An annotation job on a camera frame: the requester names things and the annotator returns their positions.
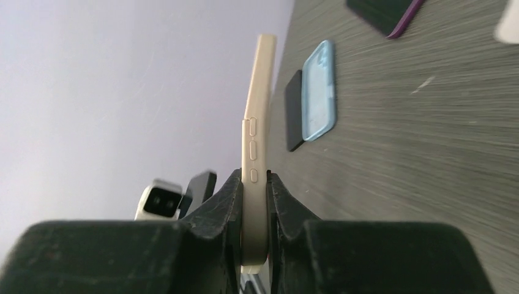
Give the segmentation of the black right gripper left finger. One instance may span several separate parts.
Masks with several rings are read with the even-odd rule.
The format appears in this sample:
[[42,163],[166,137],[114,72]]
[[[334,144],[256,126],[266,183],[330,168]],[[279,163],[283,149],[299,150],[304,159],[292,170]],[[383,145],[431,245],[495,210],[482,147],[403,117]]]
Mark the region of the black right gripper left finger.
[[235,170],[186,217],[57,220],[28,227],[2,293],[238,293],[243,188]]

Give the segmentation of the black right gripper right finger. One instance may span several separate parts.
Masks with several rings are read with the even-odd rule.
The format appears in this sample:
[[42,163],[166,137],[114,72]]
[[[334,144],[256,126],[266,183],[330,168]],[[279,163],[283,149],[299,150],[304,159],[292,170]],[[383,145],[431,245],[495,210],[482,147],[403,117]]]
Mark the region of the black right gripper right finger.
[[272,293],[493,293],[457,227],[323,220],[267,175]]

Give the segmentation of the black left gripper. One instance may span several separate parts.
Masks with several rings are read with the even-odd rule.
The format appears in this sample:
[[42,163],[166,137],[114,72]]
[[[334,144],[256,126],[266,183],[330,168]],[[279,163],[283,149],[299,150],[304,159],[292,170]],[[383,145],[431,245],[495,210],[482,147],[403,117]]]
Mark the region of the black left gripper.
[[212,170],[206,170],[194,176],[186,189],[179,205],[180,213],[178,219],[198,209],[206,200],[214,194],[217,182],[217,174]]

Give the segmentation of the bare black phone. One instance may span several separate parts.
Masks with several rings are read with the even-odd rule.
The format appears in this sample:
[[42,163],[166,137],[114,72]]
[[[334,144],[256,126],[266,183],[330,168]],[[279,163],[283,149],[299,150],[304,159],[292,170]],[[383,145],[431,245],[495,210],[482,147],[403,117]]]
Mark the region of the bare black phone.
[[297,70],[285,87],[286,148],[295,151],[304,143],[302,138],[302,71]]

